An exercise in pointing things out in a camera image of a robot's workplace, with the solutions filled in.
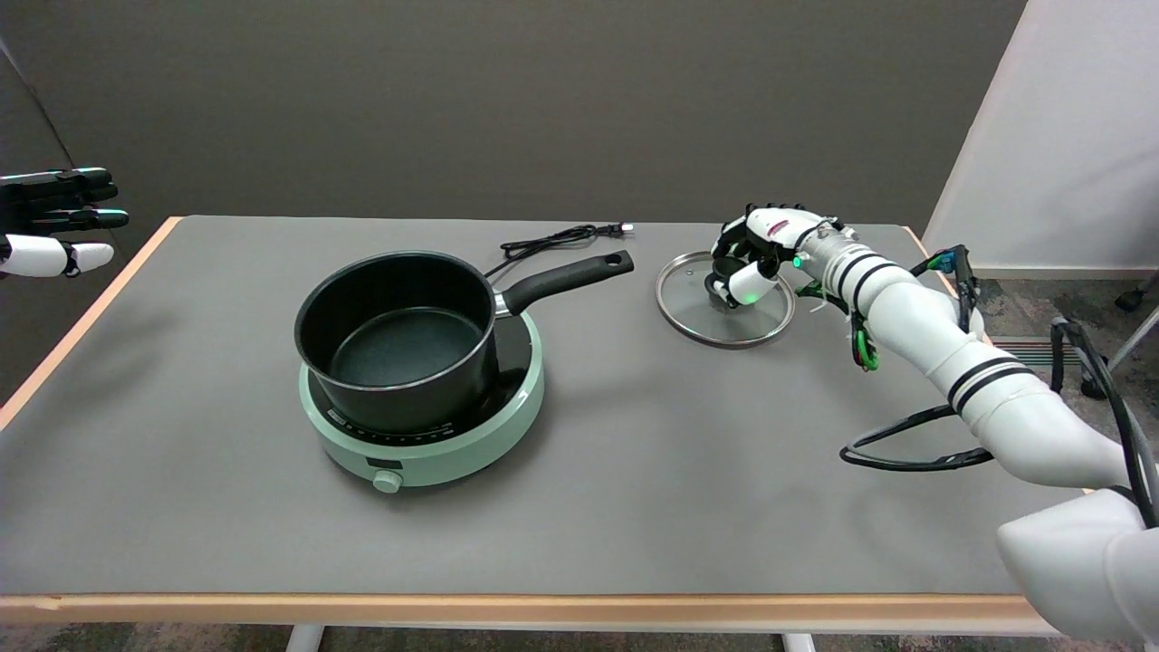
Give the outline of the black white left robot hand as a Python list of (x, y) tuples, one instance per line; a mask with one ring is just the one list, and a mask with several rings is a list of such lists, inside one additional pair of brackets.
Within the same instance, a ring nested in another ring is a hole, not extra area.
[(53, 169), (1, 177), (1, 273), (74, 278), (112, 261), (103, 241), (66, 241), (61, 234), (112, 230), (127, 211), (100, 207), (119, 196), (104, 167)]

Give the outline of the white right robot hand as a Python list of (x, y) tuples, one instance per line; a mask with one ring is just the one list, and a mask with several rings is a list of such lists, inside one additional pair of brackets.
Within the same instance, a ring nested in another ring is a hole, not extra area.
[(721, 227), (709, 248), (712, 271), (704, 286), (729, 309), (755, 305), (774, 288), (781, 265), (799, 259), (806, 239), (832, 224), (832, 217), (800, 204), (749, 204), (744, 215)]

